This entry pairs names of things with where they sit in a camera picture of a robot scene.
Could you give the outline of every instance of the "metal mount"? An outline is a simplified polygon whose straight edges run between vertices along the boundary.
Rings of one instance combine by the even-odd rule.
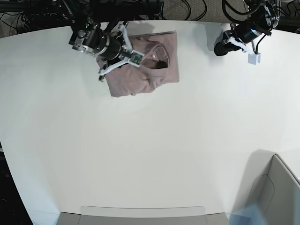
[[[129,40],[129,37],[128,37],[126,26],[124,26],[123,24],[120,25],[119,30],[121,31],[124,42],[125,42],[126,52],[130,53],[131,57],[124,57],[123,60],[121,60],[113,65],[110,65],[109,67],[101,68],[98,72],[100,74],[100,76],[104,76],[105,74],[108,74],[109,72],[111,72],[113,69],[123,66],[125,64],[131,64],[135,67],[140,67],[140,62],[141,62],[144,54],[133,50],[132,45]]]

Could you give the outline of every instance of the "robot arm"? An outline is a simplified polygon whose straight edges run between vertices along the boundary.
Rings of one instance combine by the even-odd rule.
[[[231,30],[225,31],[221,42],[217,43],[214,52],[217,56],[226,55],[230,51],[247,52],[248,62],[256,64],[260,62],[260,53],[258,53],[258,44],[265,36],[270,36],[271,31],[278,25],[279,16],[273,0],[244,0],[248,5],[248,12],[241,13],[234,9],[227,0],[222,0],[222,10],[225,16],[232,21]],[[232,18],[227,7],[238,15],[247,15],[244,21]],[[253,40],[263,35],[261,40],[255,46]],[[252,50],[248,49],[246,44],[252,43]]]
[[[105,30],[101,23],[93,19],[89,4],[80,4],[76,0],[62,0],[66,17],[72,21],[73,34],[69,41],[74,50],[100,57],[103,68],[100,69],[100,80],[113,69],[124,64],[140,66],[144,54],[135,51],[129,41],[124,22],[118,27],[118,32],[112,32],[119,23],[119,18],[109,22]]]

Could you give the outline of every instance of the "white tabletop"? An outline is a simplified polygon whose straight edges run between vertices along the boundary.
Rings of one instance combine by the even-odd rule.
[[[274,30],[254,66],[241,51],[214,55],[217,23],[128,30],[177,31],[179,83],[113,98],[95,59],[68,45],[70,27],[0,39],[0,140],[34,221],[81,206],[230,213],[274,152],[300,147],[299,35]]]

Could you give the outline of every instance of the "folded shirt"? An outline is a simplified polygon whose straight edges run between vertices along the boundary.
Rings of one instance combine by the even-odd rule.
[[[140,67],[130,64],[106,74],[111,96],[151,93],[165,83],[179,82],[175,32],[129,37],[133,49],[144,53]]]

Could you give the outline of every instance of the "cable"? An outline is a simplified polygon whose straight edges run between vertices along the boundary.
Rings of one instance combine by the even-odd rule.
[[[26,31],[27,31],[27,32],[30,32],[30,27],[29,27],[27,24],[25,24],[25,23],[24,23],[24,25],[25,25],[26,27],[28,27],[28,30],[27,30],[27,28],[24,27],[24,28],[26,29]]]
[[[294,1],[291,1],[291,2],[289,2],[289,3],[286,5],[287,10],[289,10],[289,15],[290,15],[290,16],[291,16],[291,11],[290,11],[289,6],[290,6],[290,4],[292,4]]]
[[[299,9],[297,9],[295,2],[293,2],[293,5],[295,6],[295,15],[294,15],[294,17],[296,17],[297,13],[298,13],[298,15],[300,15],[299,14]]]
[[[224,13],[224,15],[227,17],[228,20],[230,20],[231,22],[234,22],[234,23],[243,23],[245,21],[242,21],[242,20],[236,20],[236,19],[233,19],[226,11],[226,3],[222,0],[222,11]]]
[[[191,16],[191,14],[192,14],[192,8],[191,8],[191,6],[190,6],[190,4],[188,3],[187,0],[181,0],[181,1],[187,6],[187,9],[188,9],[188,15],[187,15],[187,17],[186,17],[184,20],[188,20],[188,18],[189,18],[189,17]],[[164,17],[164,6],[165,6],[165,3],[163,2],[162,7],[161,7],[160,15],[161,15],[161,18],[162,18],[163,20],[168,20],[168,19],[166,19],[166,18]]]
[[[207,5],[206,5],[206,2],[205,2],[204,0],[202,0],[202,1],[203,1],[203,3],[204,3],[205,9],[204,9],[203,13],[201,13],[201,15],[198,16],[197,18],[193,19],[193,21],[199,21],[199,20],[201,20],[201,19],[206,15],[206,13],[207,13]]]
[[[0,17],[0,20],[2,19],[2,17],[4,16],[5,13],[2,14],[2,16]]]
[[[279,9],[279,12],[284,14],[285,16],[291,16],[282,7],[277,6],[276,8]]]
[[[14,24],[14,22],[15,22],[15,20],[16,20],[16,18],[17,18],[17,16],[14,18],[14,20],[11,22],[11,26],[13,26],[13,24]]]
[[[254,12],[256,12],[256,11],[258,10],[258,8],[261,6],[263,0],[260,0],[260,2],[258,2],[257,5],[256,5],[253,9],[251,9],[250,11],[245,12],[245,13],[241,13],[241,12],[239,12],[238,10],[236,10],[234,7],[232,7],[232,6],[228,3],[227,0],[222,0],[222,3],[223,3],[223,2],[224,2],[225,5],[227,5],[233,12],[235,12],[235,13],[238,14],[238,15],[251,15],[251,14],[253,14]]]
[[[18,16],[18,19],[17,19],[17,23],[16,23],[16,30],[17,30],[17,34],[19,34],[18,32],[18,23],[19,23],[19,19],[20,19],[21,15]]]
[[[9,25],[8,23],[4,22],[3,20],[0,20],[0,21],[3,22],[4,24],[6,24],[7,26],[9,26],[9,27],[14,28],[15,30],[17,30],[16,27],[13,27],[13,26]]]
[[[163,20],[167,20],[165,17],[164,17],[164,6],[165,6],[165,2],[163,2],[162,6],[161,6],[161,12],[160,12],[160,15],[161,15],[161,18]]]
[[[188,20],[189,17],[191,16],[191,14],[192,14],[192,8],[191,8],[191,6],[190,6],[190,4],[188,3],[187,0],[181,0],[181,1],[187,6],[188,15],[187,15],[187,17],[184,20]]]
[[[259,42],[257,43],[256,49],[255,49],[255,54],[258,53],[258,45],[259,45],[259,43],[265,38],[265,36],[267,36],[267,35],[265,34],[265,35],[259,40]]]
[[[18,13],[18,14],[9,14],[9,13],[7,13],[7,12],[0,12],[0,13],[6,14],[6,15],[21,15],[21,14],[23,14],[23,13]]]

